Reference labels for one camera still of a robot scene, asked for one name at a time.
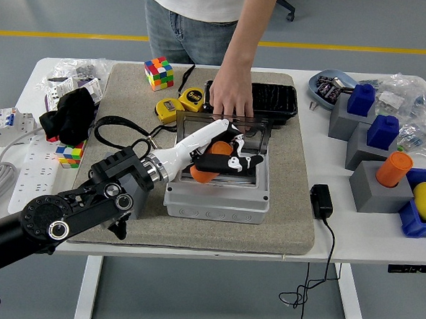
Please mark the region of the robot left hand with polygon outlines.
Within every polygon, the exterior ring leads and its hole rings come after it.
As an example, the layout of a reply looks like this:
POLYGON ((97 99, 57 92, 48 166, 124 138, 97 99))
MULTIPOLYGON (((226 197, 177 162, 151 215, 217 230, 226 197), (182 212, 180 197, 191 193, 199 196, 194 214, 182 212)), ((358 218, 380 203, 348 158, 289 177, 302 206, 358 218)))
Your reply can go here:
POLYGON ((209 183, 218 175, 237 175, 264 161, 261 155, 241 155, 243 133, 227 119, 215 120, 169 149, 156 149, 156 165, 173 181, 186 167, 198 183, 209 183))

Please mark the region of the person's left hand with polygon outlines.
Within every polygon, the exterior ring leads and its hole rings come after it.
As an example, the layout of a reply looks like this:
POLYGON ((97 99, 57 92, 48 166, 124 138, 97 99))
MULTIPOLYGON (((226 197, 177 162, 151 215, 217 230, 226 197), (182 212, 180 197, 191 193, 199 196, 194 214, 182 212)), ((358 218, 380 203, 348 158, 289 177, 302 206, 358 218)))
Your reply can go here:
POLYGON ((252 64, 223 61, 210 89, 210 103, 217 118, 252 118, 252 64))

